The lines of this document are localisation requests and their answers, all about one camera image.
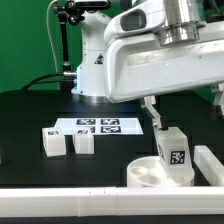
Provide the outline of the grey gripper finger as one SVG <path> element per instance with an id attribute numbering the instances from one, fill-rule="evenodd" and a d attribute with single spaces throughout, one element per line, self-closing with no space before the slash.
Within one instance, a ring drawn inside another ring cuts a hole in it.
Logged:
<path id="1" fill-rule="evenodd" d="M 211 91 L 215 94 L 212 115 L 216 120 L 224 119 L 224 82 L 212 85 Z"/>

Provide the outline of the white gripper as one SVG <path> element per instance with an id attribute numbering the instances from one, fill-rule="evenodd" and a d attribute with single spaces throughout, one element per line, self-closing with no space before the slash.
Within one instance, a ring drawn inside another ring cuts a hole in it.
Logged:
<path id="1" fill-rule="evenodd" d="M 155 109 L 151 95 L 224 82 L 224 23 L 209 23 L 199 35 L 196 42 L 173 46 L 162 46 L 152 33 L 114 41 L 104 61 L 107 98 L 141 98 L 153 127 L 166 131 L 167 117 Z"/>

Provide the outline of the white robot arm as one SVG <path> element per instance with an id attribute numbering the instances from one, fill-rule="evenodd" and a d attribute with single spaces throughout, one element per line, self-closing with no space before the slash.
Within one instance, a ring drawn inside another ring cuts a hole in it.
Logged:
<path id="1" fill-rule="evenodd" d="M 84 11 L 83 59 L 74 90 L 91 101 L 142 100 L 154 124 L 156 95 L 210 85 L 213 116 L 224 118 L 224 15 L 206 19 L 203 0 L 121 0 L 122 12 L 101 13 L 109 0 L 74 0 Z"/>

